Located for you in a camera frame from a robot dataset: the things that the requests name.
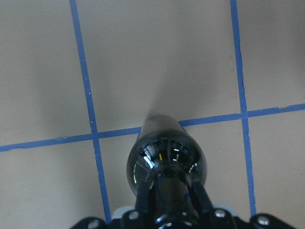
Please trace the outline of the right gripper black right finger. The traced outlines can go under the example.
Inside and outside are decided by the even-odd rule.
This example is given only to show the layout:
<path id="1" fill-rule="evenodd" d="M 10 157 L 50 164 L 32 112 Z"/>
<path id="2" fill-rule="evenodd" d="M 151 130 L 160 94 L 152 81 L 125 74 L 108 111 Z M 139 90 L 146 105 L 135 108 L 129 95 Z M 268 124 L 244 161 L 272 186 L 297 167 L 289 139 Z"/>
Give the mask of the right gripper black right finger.
<path id="1" fill-rule="evenodd" d="M 207 214 L 213 209 L 212 202 L 200 181 L 193 182 L 191 185 L 191 200 L 200 215 Z"/>

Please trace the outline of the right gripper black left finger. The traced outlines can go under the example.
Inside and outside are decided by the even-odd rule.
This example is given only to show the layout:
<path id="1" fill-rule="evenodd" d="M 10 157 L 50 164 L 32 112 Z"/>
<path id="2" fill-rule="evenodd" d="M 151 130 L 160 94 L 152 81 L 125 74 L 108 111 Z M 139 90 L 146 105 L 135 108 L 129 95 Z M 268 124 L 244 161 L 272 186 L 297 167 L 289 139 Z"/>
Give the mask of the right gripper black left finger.
<path id="1" fill-rule="evenodd" d="M 150 212 L 150 197 L 150 184 L 146 182 L 140 182 L 136 195 L 135 210 L 143 214 L 148 214 Z"/>

